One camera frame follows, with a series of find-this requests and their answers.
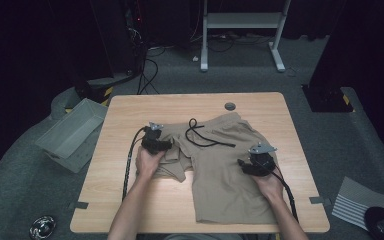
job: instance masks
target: drawstring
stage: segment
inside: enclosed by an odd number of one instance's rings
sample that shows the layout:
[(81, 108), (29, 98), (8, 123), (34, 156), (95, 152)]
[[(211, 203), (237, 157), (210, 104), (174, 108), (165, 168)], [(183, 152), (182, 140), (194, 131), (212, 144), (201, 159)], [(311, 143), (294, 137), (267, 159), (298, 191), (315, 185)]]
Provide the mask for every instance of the drawstring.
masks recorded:
[[(235, 146), (236, 146), (235, 144), (231, 144), (231, 143), (222, 143), (222, 142), (218, 142), (218, 141), (216, 141), (216, 140), (212, 140), (212, 139), (209, 139), (209, 138), (206, 138), (206, 137), (201, 136), (201, 134), (199, 134), (195, 129), (197, 129), (197, 128), (202, 128), (202, 127), (204, 127), (204, 125), (203, 125), (203, 126), (197, 126), (197, 123), (198, 123), (198, 122), (196, 121), (195, 118), (191, 118), (191, 119), (189, 120), (189, 129), (186, 130), (186, 132), (185, 132), (185, 137), (186, 137), (186, 139), (187, 139), (189, 142), (193, 143), (194, 145), (196, 145), (196, 146), (198, 146), (198, 147), (211, 147), (211, 146), (214, 146), (214, 145), (217, 145), (217, 144), (225, 145), (225, 146), (228, 146), (228, 147), (235, 147)], [(198, 144), (198, 143), (196, 143), (196, 142), (190, 140), (189, 137), (188, 137), (188, 132), (189, 132), (190, 130), (192, 130), (196, 135), (200, 136), (202, 139), (207, 140), (207, 141), (212, 142), (212, 143), (207, 144), (207, 145), (202, 145), (202, 144)]]

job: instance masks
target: waistband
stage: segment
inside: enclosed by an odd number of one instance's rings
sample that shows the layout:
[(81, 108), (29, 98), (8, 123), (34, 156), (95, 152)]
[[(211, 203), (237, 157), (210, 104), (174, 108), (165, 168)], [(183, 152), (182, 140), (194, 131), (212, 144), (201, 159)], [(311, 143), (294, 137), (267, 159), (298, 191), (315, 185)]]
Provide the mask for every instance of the waistband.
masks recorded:
[[(211, 129), (211, 128), (218, 128), (221, 125), (224, 125), (226, 123), (237, 122), (240, 120), (241, 120), (241, 116), (239, 116), (239, 114), (236, 112), (232, 112), (232, 113), (227, 113), (203, 122), (199, 121), (199, 119), (196, 119), (196, 123), (197, 123), (196, 126), (205, 126), (206, 129), (208, 128)], [(170, 130), (173, 130), (173, 131), (187, 130), (189, 129), (190, 119), (187, 121), (188, 121), (187, 123), (163, 124), (164, 128), (162, 129), (162, 131), (167, 132)]]

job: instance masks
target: black cord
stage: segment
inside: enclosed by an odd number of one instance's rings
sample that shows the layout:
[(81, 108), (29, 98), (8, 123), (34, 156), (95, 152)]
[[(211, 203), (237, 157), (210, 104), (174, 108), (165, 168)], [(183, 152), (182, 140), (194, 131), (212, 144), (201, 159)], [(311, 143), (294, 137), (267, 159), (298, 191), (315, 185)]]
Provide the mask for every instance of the black cord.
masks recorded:
[(234, 43), (235, 43), (235, 45), (257, 45), (257, 44), (267, 43), (267, 42), (269, 42), (270, 40), (273, 39), (273, 37), (269, 37), (266, 40), (260, 42), (260, 39), (263, 38), (263, 37), (256, 37), (256, 38), (257, 38), (257, 40), (256, 41), (252, 41), (252, 42), (245, 42), (245, 41), (234, 40)]
[(136, 138), (138, 137), (139, 133), (144, 131), (145, 127), (139, 129), (139, 131), (136, 133), (135, 137), (133, 138), (132, 144), (130, 145), (129, 155), (127, 156), (127, 163), (126, 163), (126, 174), (124, 175), (124, 186), (123, 186), (123, 197), (122, 201), (127, 195), (127, 185), (129, 183), (129, 174), (130, 174), (130, 162), (132, 161), (132, 154), (133, 154), (133, 148), (135, 147), (135, 144), (138, 142), (136, 141)]
[(160, 47), (160, 48), (162, 48), (163, 49), (163, 51), (162, 52), (160, 52), (160, 53), (157, 53), (157, 54), (154, 54), (154, 55), (147, 55), (148, 57), (157, 57), (157, 56), (160, 56), (160, 55), (162, 55), (163, 53), (165, 53), (165, 50), (166, 50), (166, 48), (165, 47)]
[[(264, 169), (268, 170), (264, 165), (262, 165), (261, 163), (259, 162), (256, 162), (258, 165), (260, 165), (261, 167), (263, 167)], [(289, 185), (285, 182), (285, 180), (283, 180), (283, 175), (282, 175), (282, 172), (280, 171), (279, 167), (276, 165), (276, 168), (277, 170), (279, 170), (279, 173), (280, 173), (280, 176), (279, 177), (276, 173), (274, 173), (273, 171), (270, 171), (270, 173), (275, 176), (277, 179), (279, 179), (279, 181), (282, 183), (282, 185), (285, 187), (285, 190), (286, 190), (286, 193), (288, 194), (288, 198), (289, 198), (289, 205), (291, 206), (291, 211), (292, 211), (292, 215), (294, 216), (294, 218), (297, 220), (297, 222), (299, 223), (299, 220), (298, 220), (298, 214), (297, 214), (297, 210), (296, 210), (296, 207), (295, 207), (295, 199), (294, 199), (294, 196), (292, 195), (292, 191), (291, 189), (289, 188)]]
[(144, 74), (143, 74), (143, 70), (142, 70), (142, 73), (140, 74), (140, 78), (139, 78), (139, 84), (138, 84), (138, 90), (136, 92), (136, 95), (139, 95), (139, 92), (140, 92), (140, 87), (141, 87), (141, 84), (142, 84), (142, 78), (144, 77)]
[(189, 40), (192, 40), (192, 38), (195, 36), (196, 30), (198, 30), (199, 20), (201, 19), (201, 0), (198, 1), (198, 17), (196, 20), (195, 30), (193, 31), (192, 36), (189, 38)]
[[(204, 127), (204, 126), (196, 126), (197, 124), (198, 124), (198, 122), (196, 121), (196, 119), (195, 119), (195, 118), (191, 118), (191, 119), (189, 120), (189, 129), (186, 130), (186, 132), (185, 132), (185, 137), (186, 137), (186, 139), (187, 139), (189, 142), (191, 142), (192, 144), (194, 144), (194, 145), (196, 145), (196, 146), (198, 146), (198, 147), (211, 147), (211, 146), (214, 146), (214, 145), (217, 145), (217, 144), (225, 145), (225, 146), (228, 146), (228, 147), (236, 147), (235, 144), (231, 144), (231, 143), (222, 143), (222, 142), (218, 142), (218, 141), (216, 141), (216, 140), (212, 140), (212, 139), (203, 137), (201, 134), (199, 134), (197, 131), (195, 131), (195, 129), (197, 129), (197, 128), (202, 128), (202, 127)], [(189, 132), (190, 130), (192, 130), (196, 135), (200, 136), (202, 139), (207, 140), (207, 141), (212, 142), (212, 143), (207, 144), (207, 145), (202, 145), (202, 144), (198, 144), (198, 143), (196, 143), (196, 142), (190, 140), (189, 137), (188, 137), (188, 132)]]
[(138, 88), (138, 93), (137, 93), (137, 95), (141, 95), (143, 91), (146, 91), (146, 88), (148, 87), (148, 85), (151, 85), (152, 88), (159, 94), (159, 92), (155, 89), (154, 85), (152, 85), (152, 81), (155, 79), (155, 77), (156, 77), (157, 74), (158, 74), (158, 64), (157, 64), (155, 61), (151, 60), (151, 59), (145, 59), (145, 60), (154, 63), (156, 70), (155, 70), (155, 73), (154, 73), (154, 75), (152, 76), (151, 79), (148, 79), (148, 78), (145, 76), (145, 74), (142, 72), (142, 75), (143, 75), (144, 79), (145, 79), (147, 82), (145, 83), (145, 85), (142, 87), (142, 89), (141, 89), (140, 91), (139, 91), (139, 89), (140, 89), (140, 83), (139, 83), (139, 88)]
[(116, 85), (120, 85), (120, 84), (123, 84), (123, 83), (127, 83), (131, 80), (133, 80), (134, 78), (136, 78), (139, 74), (138, 73), (133, 73), (132, 75), (126, 77), (126, 78), (123, 78), (123, 79), (119, 79), (119, 80), (116, 80), (115, 82), (112, 82), (112, 83), (107, 83), (107, 84), (96, 84), (96, 85), (91, 85), (90, 87), (94, 90), (101, 90), (101, 89), (107, 89), (107, 88), (110, 88), (110, 87), (114, 87)]
[(208, 49), (209, 50), (211, 50), (211, 51), (213, 51), (213, 52), (226, 52), (227, 50), (229, 50), (229, 49), (231, 49), (232, 47), (233, 47), (233, 45), (235, 45), (235, 41), (233, 40), (233, 38), (232, 37), (230, 37), (229, 35), (226, 35), (226, 39), (223, 39), (223, 38), (220, 38), (220, 37), (218, 37), (218, 38), (215, 38), (216, 40), (222, 40), (221, 42), (230, 42), (230, 45), (227, 47), (227, 48), (225, 48), (225, 49), (223, 49), (223, 50), (216, 50), (216, 49), (214, 49), (214, 48), (211, 48), (209, 45), (207, 46), (208, 47)]

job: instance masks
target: beige shorts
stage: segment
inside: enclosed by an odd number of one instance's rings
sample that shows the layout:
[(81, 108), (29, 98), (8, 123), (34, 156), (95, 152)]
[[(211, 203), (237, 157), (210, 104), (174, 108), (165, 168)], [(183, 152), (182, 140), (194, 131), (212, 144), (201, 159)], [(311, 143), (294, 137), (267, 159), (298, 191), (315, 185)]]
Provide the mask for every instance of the beige shorts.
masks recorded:
[[(242, 172), (237, 159), (248, 159), (248, 150), (267, 140), (237, 113), (229, 113), (194, 125), (167, 124), (161, 140), (170, 140), (157, 176), (185, 179), (194, 170), (192, 192), (197, 222), (276, 223), (270, 205), (256, 183)], [(270, 153), (276, 161), (276, 155)]]

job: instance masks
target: wooden table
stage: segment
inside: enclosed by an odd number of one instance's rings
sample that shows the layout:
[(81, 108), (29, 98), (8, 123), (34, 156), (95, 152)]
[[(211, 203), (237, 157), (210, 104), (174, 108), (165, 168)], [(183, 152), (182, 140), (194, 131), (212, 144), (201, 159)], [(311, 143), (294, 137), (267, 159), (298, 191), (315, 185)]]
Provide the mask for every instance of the wooden table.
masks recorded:
[[(319, 196), (294, 124), (280, 93), (180, 94), (115, 96), (79, 197), (89, 203), (77, 208), (71, 222), (73, 232), (108, 232), (121, 203), (124, 173), (135, 133), (150, 121), (160, 124), (187, 123), (190, 118), (206, 121), (228, 113), (233, 102), (244, 120), (278, 148), (276, 154), (285, 181), (294, 197), (300, 224), (306, 232), (326, 232), (329, 222), (322, 204), (311, 204)], [(129, 188), (135, 179), (132, 161)], [(207, 224), (195, 221), (191, 184), (193, 171), (183, 183), (171, 178), (154, 179), (144, 207), (141, 233), (266, 233), (277, 225)]]

